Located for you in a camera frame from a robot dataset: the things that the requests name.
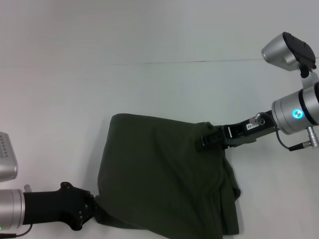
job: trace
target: green towel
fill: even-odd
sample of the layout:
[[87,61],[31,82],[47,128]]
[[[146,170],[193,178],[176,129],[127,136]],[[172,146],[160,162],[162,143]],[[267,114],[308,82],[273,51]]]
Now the green towel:
[[222,145],[195,148],[217,130],[208,122],[113,116],[98,177],[97,222],[169,239],[238,234],[240,190]]

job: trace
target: blue led light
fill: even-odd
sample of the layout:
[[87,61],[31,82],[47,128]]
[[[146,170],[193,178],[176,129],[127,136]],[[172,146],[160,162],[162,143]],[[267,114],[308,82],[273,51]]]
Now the blue led light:
[[304,116],[304,112],[301,110],[294,110],[293,117],[296,119],[301,119]]

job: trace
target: dark green cloth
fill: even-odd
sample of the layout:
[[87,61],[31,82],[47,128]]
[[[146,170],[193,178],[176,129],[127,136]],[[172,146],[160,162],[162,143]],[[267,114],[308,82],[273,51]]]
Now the dark green cloth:
[[208,122],[113,116],[98,177],[97,222],[169,239],[238,234],[240,190],[224,150],[221,144],[201,152],[194,146],[217,128]]

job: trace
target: glowing blue ring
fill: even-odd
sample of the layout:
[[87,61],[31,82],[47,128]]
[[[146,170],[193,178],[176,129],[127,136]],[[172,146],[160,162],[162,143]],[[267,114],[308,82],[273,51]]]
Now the glowing blue ring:
[[304,112],[301,110],[294,110],[293,111],[293,117],[296,119],[301,119],[304,116]]

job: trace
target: black cable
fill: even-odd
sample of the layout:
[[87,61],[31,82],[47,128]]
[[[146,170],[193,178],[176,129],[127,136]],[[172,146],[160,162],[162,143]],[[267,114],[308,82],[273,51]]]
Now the black cable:
[[281,139],[280,139],[280,137],[279,137],[278,127],[277,127],[277,124],[276,124],[274,118],[273,118],[271,115],[269,115],[269,114],[267,114],[267,113],[265,113],[265,112],[261,112],[260,115],[266,116],[269,120],[271,120],[271,121],[273,122],[273,125],[274,125],[275,130],[276,130],[276,136],[277,136],[277,139],[278,139],[279,143],[282,145],[282,147],[284,147],[285,149],[288,149],[288,150],[289,150],[289,147],[287,147],[287,146],[281,141]]
[[27,233],[29,233],[31,231],[31,228],[32,228],[32,224],[30,225],[29,229],[25,232],[25,233],[22,233],[22,234],[6,234],[6,233],[1,233],[0,234],[0,239],[8,239],[8,238],[19,238],[19,237],[22,237],[24,235],[26,235]]
[[32,226],[33,226],[33,224],[31,224],[31,225],[30,225],[29,229],[28,229],[25,233],[22,233],[22,234],[16,235],[16,238],[19,238],[19,237],[22,237],[22,236],[24,236],[24,235],[28,234],[28,233],[31,231]]

